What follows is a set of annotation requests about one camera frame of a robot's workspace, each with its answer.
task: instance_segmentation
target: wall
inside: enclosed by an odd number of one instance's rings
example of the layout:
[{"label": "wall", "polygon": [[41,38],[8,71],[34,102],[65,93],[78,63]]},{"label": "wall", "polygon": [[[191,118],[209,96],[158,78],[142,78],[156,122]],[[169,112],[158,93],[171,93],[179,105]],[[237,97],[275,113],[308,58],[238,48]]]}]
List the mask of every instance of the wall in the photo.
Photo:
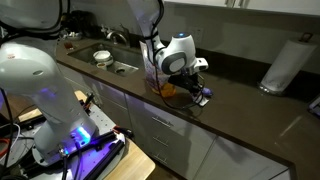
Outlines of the wall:
[{"label": "wall", "polygon": [[[72,9],[94,12],[98,22],[118,28],[119,23],[130,32],[141,34],[125,0],[75,0]],[[301,15],[265,13],[218,7],[166,3],[165,15],[159,25],[161,39],[187,31],[189,26],[204,28],[198,48],[272,63],[285,42],[312,32],[312,41],[320,44],[320,18]],[[320,47],[303,67],[320,74]]]}]

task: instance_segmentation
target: kitchen counter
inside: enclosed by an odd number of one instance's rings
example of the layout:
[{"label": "kitchen counter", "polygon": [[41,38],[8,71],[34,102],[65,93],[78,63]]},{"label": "kitchen counter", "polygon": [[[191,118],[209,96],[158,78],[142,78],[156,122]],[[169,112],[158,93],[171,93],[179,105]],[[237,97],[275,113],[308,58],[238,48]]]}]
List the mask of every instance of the kitchen counter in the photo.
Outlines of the kitchen counter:
[{"label": "kitchen counter", "polygon": [[[57,46],[58,63],[290,166],[299,180],[320,179],[320,120],[307,112],[308,104],[201,73],[206,87],[214,91],[209,103],[203,108],[174,110],[146,85],[144,69],[121,77],[68,56],[71,51],[63,42]],[[72,43],[77,50],[97,42],[84,39]]]}]

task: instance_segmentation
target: wooden table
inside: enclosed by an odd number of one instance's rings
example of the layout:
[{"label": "wooden table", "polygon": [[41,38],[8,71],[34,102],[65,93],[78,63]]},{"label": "wooden table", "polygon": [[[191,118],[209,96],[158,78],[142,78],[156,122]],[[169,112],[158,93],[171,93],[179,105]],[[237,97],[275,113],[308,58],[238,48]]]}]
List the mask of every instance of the wooden table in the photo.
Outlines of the wooden table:
[{"label": "wooden table", "polygon": [[[75,92],[77,98],[87,98],[81,91]],[[41,115],[38,109],[19,116],[19,120],[26,121]],[[155,169],[155,163],[130,139],[126,139],[125,152],[115,169],[105,179],[146,179]]]}]

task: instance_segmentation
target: kitchen sink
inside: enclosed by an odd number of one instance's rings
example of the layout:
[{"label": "kitchen sink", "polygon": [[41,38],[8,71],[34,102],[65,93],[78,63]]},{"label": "kitchen sink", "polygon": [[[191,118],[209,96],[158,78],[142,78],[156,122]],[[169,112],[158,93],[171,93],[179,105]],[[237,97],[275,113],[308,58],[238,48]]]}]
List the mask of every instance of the kitchen sink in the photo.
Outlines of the kitchen sink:
[{"label": "kitchen sink", "polygon": [[121,45],[112,46],[104,43],[97,43],[84,49],[68,53],[68,55],[96,66],[97,61],[94,59],[93,54],[101,50],[108,50],[113,57],[114,62],[107,67],[107,71],[119,76],[129,76],[144,66],[139,49],[122,47]]}]

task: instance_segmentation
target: paper towel roll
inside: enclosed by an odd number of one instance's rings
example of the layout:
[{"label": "paper towel roll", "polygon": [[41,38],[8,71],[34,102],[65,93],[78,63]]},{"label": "paper towel roll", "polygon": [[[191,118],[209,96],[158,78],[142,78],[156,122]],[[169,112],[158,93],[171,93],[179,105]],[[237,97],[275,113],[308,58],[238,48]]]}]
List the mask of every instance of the paper towel roll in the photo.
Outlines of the paper towel roll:
[{"label": "paper towel roll", "polygon": [[271,91],[283,92],[316,47],[313,43],[288,40],[262,79],[261,84]]}]

